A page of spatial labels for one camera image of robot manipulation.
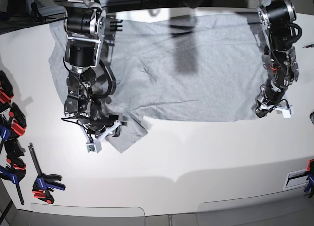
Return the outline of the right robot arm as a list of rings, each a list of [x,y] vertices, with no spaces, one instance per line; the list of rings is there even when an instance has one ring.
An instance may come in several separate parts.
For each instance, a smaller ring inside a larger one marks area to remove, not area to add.
[[[87,139],[87,147],[95,151],[105,137],[119,136],[123,125],[117,115],[103,115],[100,103],[100,99],[107,98],[113,90],[113,78],[100,59],[106,11],[98,0],[61,0],[61,3],[66,9],[67,39],[63,64],[69,72],[64,121],[79,125]],[[107,91],[102,94],[92,91],[97,67],[103,69],[108,82]]]

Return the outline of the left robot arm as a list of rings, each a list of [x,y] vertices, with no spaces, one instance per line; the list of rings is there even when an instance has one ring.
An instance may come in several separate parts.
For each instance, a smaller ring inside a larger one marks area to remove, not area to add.
[[[260,86],[255,114],[259,118],[273,110],[291,116],[292,107],[284,97],[288,87],[299,77],[294,44],[302,29],[295,23],[296,10],[292,0],[259,0],[257,8],[266,41],[263,58],[268,79]]]

